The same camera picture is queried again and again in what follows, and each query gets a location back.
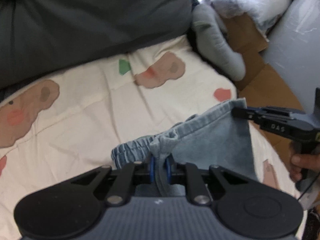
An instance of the finger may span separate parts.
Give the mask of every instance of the finger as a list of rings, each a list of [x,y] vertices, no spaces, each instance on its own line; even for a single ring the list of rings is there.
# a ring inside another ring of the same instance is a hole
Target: finger
[[[295,152],[295,150],[294,150],[294,148],[293,148],[293,142],[291,142],[290,144],[289,144],[289,156],[290,156],[290,158],[293,156],[293,155],[295,155],[296,154],[296,152]]]
[[[292,173],[292,174],[290,174],[290,179],[293,182],[298,182],[299,180],[301,180],[301,178],[302,178],[301,173]]]
[[[290,167],[290,171],[293,171],[293,172],[295,172],[295,173],[301,173],[301,168],[300,167],[298,167],[298,166],[296,166],[296,165],[291,165],[291,167]]]
[[[300,168],[305,168],[316,172],[320,171],[319,155],[295,154],[291,158],[291,163]]]

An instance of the denim shorts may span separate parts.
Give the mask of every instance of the denim shorts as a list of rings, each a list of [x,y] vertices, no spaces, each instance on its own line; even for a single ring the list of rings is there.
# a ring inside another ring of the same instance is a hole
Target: denim shorts
[[[245,107],[245,99],[222,102],[201,115],[193,115],[169,130],[120,144],[112,150],[118,169],[126,163],[155,158],[154,185],[137,187],[136,195],[185,195],[181,185],[167,184],[165,159],[172,154],[177,163],[194,163],[199,169],[221,166],[257,180],[247,120],[233,118],[231,110]]]

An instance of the bed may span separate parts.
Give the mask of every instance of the bed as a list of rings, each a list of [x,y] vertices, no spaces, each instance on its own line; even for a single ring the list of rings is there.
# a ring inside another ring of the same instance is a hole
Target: bed
[[[149,67],[163,60],[177,63],[177,75],[151,84]],[[112,165],[118,144],[232,98],[231,81],[192,52],[185,36],[56,72],[19,90],[0,104],[0,131],[9,131],[0,137],[0,239],[20,237],[12,211],[23,196]],[[253,126],[250,131],[258,179],[272,167],[273,186],[297,197],[276,152]]]
[[[58,0],[73,15],[54,9],[54,0],[19,1],[15,10],[10,0],[0,11],[1,24],[8,23],[8,12],[25,20],[15,21],[16,32],[10,29],[0,42],[5,49],[11,44],[10,53],[1,50],[0,87],[54,72],[0,103],[0,240],[20,238],[13,210],[25,195],[104,164],[114,167],[111,150],[117,145],[237,97],[233,83],[193,52],[186,38],[190,0],[148,0],[144,11],[144,0],[122,0],[138,21],[125,21],[128,10],[115,21],[101,20],[117,0],[93,0],[97,4],[88,7],[84,0]],[[122,35],[112,36],[107,24]],[[27,31],[32,39],[25,39]],[[250,132],[258,180],[298,197],[277,153],[252,125]]]

